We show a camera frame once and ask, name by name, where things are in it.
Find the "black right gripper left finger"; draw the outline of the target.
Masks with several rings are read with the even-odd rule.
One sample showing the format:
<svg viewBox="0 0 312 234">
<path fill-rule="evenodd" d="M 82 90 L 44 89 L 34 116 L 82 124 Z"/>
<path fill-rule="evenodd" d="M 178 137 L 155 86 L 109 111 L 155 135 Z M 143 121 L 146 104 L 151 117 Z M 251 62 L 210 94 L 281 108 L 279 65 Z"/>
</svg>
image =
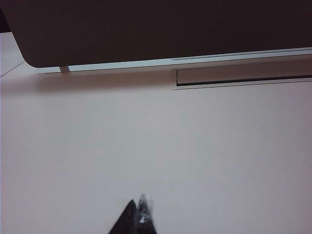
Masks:
<svg viewBox="0 0 312 234">
<path fill-rule="evenodd" d="M 134 229 L 134 219 L 137 212 L 136 203 L 130 200 L 123 212 L 112 226 L 108 234 L 132 234 Z"/>
</svg>

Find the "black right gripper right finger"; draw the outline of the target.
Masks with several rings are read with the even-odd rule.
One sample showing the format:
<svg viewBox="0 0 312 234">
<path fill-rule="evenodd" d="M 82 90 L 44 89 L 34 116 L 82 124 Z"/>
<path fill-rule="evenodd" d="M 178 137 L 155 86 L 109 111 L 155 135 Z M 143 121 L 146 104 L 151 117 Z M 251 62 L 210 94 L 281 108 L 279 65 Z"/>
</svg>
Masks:
<svg viewBox="0 0 312 234">
<path fill-rule="evenodd" d="M 140 196 L 136 213 L 137 234 L 157 234 L 153 222 L 153 201 L 150 195 Z"/>
</svg>

